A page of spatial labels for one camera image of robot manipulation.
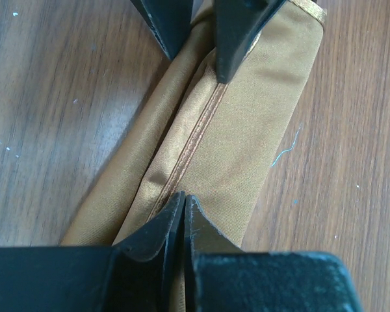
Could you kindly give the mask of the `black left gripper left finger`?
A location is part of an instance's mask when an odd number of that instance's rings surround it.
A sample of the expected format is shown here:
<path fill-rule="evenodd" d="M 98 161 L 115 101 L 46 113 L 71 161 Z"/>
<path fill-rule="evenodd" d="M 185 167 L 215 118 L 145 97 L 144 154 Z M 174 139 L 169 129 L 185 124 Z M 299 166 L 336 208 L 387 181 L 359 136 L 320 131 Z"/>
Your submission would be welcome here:
<path fill-rule="evenodd" d="M 184 206 L 112 246 L 0 248 L 0 311 L 167 311 Z"/>

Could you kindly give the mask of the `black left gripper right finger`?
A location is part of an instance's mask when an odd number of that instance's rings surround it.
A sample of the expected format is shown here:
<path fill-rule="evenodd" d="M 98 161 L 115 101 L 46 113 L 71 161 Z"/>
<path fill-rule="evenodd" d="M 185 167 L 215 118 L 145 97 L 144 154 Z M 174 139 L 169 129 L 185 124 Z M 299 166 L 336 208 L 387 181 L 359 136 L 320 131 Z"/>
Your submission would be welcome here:
<path fill-rule="evenodd" d="M 184 219 L 187 311 L 361 311 L 343 263 L 324 252 L 244 252 L 189 195 Z"/>

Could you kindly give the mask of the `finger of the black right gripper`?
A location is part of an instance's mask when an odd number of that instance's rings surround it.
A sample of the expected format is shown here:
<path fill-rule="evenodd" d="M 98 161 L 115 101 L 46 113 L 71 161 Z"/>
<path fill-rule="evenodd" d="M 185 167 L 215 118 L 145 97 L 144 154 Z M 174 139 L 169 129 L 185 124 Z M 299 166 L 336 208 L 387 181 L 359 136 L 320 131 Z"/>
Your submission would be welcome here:
<path fill-rule="evenodd" d="M 193 1 L 131 0 L 164 54 L 173 60 L 191 31 Z"/>
<path fill-rule="evenodd" d="M 284 0 L 227 0 L 214 2 L 216 77 L 234 77 L 259 31 L 283 6 Z"/>

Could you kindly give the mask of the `brown cloth napkin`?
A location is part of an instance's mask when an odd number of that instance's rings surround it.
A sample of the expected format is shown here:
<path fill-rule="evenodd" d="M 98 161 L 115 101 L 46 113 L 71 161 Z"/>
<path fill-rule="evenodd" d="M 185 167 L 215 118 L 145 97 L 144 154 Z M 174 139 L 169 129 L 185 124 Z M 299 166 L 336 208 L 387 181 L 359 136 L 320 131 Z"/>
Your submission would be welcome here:
<path fill-rule="evenodd" d="M 316 1 L 285 1 L 232 80 L 216 77 L 215 1 L 191 31 L 123 142 L 84 198 L 63 246 L 113 245 L 179 191 L 239 246 L 324 34 Z"/>

